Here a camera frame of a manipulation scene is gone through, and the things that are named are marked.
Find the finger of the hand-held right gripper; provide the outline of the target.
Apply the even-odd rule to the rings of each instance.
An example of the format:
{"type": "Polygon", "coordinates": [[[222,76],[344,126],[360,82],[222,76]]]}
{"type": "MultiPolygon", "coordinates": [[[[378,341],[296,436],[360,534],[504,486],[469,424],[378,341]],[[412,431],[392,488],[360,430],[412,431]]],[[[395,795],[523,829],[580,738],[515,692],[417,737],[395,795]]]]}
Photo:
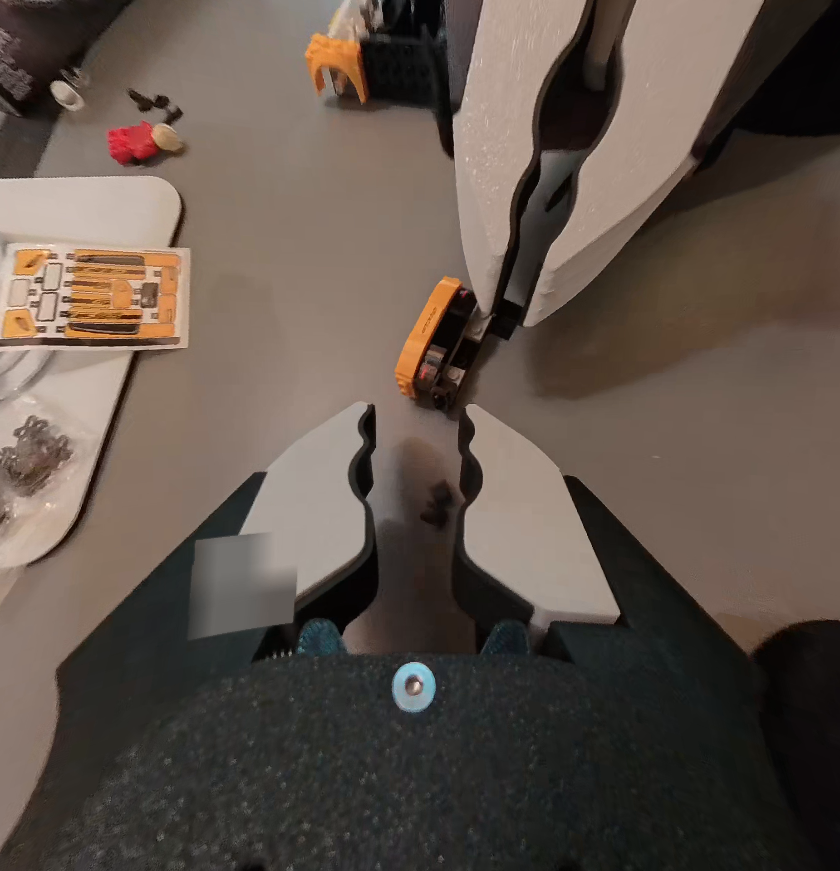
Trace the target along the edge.
{"type": "Polygon", "coordinates": [[[545,93],[590,10],[591,2],[481,2],[453,132],[462,251],[486,315],[498,308],[519,251],[545,93]]]}
{"type": "Polygon", "coordinates": [[[534,327],[597,278],[693,169],[693,145],[762,1],[638,1],[619,45],[619,100],[578,169],[523,324],[534,327]]]}

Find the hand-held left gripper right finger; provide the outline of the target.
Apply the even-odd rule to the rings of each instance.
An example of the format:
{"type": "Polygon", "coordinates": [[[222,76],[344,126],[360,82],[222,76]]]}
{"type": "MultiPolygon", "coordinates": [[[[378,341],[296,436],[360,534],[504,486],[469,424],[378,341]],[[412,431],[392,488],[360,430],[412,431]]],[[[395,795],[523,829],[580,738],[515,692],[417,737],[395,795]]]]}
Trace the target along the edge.
{"type": "Polygon", "coordinates": [[[538,648],[554,624],[614,626],[621,610],[566,477],[479,405],[460,414],[452,591],[478,645],[515,621],[538,648]]]}

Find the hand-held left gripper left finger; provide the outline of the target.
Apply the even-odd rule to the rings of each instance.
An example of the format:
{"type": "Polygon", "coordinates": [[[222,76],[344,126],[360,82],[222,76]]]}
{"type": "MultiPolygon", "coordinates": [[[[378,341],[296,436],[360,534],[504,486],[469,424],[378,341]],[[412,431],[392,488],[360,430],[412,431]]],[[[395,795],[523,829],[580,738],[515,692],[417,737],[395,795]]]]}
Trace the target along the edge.
{"type": "Polygon", "coordinates": [[[295,441],[266,470],[241,528],[266,537],[273,566],[294,570],[295,625],[348,626],[379,586],[372,456],[376,416],[358,401],[295,441]]]}

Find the small black lego piece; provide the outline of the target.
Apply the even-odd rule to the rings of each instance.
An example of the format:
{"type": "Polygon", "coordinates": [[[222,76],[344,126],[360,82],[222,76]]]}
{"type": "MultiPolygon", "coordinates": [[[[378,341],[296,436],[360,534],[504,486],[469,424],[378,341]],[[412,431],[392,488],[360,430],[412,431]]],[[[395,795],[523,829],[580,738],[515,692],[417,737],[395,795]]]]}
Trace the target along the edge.
{"type": "Polygon", "coordinates": [[[427,501],[420,518],[427,525],[436,529],[446,528],[450,512],[456,504],[454,491],[447,480],[440,480],[428,489],[427,501]]]}

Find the orange and black lego assembly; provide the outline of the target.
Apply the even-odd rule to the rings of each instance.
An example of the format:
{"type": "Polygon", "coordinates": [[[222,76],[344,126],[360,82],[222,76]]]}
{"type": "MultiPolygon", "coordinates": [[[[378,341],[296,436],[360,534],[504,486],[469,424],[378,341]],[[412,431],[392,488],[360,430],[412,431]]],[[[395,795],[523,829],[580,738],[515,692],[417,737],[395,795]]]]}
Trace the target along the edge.
{"type": "Polygon", "coordinates": [[[522,309],[505,299],[483,314],[474,292],[458,279],[436,285],[406,339],[394,368],[403,396],[448,414],[485,341],[509,340],[522,309]]]}

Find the lego set box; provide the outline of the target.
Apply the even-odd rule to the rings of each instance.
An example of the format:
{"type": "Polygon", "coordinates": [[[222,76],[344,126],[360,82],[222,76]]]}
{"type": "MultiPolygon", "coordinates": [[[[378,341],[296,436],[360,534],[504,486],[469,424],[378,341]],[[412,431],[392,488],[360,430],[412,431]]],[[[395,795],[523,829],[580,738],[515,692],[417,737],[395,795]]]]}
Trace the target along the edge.
{"type": "Polygon", "coordinates": [[[128,1],[0,1],[0,109],[22,116],[80,67],[128,1]]]}

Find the lego sticker sheet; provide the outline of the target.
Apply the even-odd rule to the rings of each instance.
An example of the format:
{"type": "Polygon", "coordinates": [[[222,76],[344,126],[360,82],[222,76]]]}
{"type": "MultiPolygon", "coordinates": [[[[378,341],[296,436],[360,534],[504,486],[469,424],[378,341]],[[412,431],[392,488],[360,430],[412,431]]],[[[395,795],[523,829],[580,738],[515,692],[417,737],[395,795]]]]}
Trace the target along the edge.
{"type": "Polygon", "coordinates": [[[183,349],[191,251],[12,243],[0,250],[0,353],[183,349]]]}

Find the red lego minifigure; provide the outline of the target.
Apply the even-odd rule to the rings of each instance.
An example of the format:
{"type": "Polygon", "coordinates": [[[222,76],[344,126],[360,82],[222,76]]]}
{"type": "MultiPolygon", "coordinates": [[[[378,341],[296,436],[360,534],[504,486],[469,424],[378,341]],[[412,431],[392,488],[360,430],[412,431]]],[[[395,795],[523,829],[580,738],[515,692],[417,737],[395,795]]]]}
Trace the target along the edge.
{"type": "Polygon", "coordinates": [[[111,128],[106,133],[109,156],[121,166],[148,165],[160,158],[177,156],[186,144],[175,129],[166,123],[111,128]]]}

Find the small white round lego piece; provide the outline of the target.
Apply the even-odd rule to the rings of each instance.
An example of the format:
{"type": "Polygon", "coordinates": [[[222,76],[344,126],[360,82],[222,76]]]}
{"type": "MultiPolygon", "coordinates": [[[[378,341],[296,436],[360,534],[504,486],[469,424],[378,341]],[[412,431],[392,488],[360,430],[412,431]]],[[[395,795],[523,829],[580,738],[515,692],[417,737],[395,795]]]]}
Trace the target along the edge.
{"type": "Polygon", "coordinates": [[[55,103],[71,113],[78,113],[86,106],[84,93],[88,88],[88,75],[78,67],[61,70],[49,85],[55,103]]]}

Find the clear bag of black parts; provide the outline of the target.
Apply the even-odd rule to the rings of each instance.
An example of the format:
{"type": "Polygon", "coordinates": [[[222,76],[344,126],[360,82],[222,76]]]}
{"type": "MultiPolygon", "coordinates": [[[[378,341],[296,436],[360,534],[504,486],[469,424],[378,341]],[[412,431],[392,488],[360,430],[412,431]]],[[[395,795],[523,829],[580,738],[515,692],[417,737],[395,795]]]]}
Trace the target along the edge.
{"type": "Polygon", "coordinates": [[[0,408],[0,606],[76,522],[96,447],[91,429],[53,402],[27,394],[0,408]]]}

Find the black minifigure parts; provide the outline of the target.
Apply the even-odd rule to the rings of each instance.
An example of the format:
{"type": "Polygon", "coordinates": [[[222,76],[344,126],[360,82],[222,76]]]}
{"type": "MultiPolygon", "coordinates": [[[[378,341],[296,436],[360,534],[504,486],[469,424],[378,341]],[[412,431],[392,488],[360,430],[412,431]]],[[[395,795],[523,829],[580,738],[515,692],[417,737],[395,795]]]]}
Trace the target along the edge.
{"type": "Polygon", "coordinates": [[[183,110],[164,94],[149,97],[134,89],[125,93],[140,113],[157,115],[156,124],[174,125],[184,116],[183,110]]]}

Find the black tape strip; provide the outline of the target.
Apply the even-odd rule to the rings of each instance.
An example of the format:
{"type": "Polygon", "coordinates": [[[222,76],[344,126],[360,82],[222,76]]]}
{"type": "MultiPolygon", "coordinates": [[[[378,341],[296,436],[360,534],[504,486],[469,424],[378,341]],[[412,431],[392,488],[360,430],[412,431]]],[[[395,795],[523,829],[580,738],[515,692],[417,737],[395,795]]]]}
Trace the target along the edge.
{"type": "Polygon", "coordinates": [[[47,108],[27,117],[4,118],[0,124],[0,180],[35,176],[61,113],[47,108]]]}

